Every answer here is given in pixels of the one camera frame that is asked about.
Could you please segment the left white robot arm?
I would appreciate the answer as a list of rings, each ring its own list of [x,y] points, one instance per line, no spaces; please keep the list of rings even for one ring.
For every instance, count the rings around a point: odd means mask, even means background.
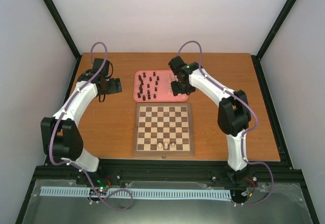
[[[112,75],[112,63],[95,58],[92,68],[78,77],[75,89],[62,108],[41,121],[44,153],[87,171],[88,179],[96,185],[105,181],[106,172],[98,167],[99,159],[84,148],[78,124],[94,98],[103,102],[106,95],[122,92],[120,79]]]

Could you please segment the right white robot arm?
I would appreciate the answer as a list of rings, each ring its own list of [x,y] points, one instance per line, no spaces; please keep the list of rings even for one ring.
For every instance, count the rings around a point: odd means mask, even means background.
[[[217,123],[226,135],[227,163],[234,171],[247,166],[246,134],[251,121],[246,93],[234,91],[210,76],[197,62],[186,64],[180,56],[172,58],[169,68],[176,76],[171,83],[173,95],[189,95],[200,90],[218,107]]]

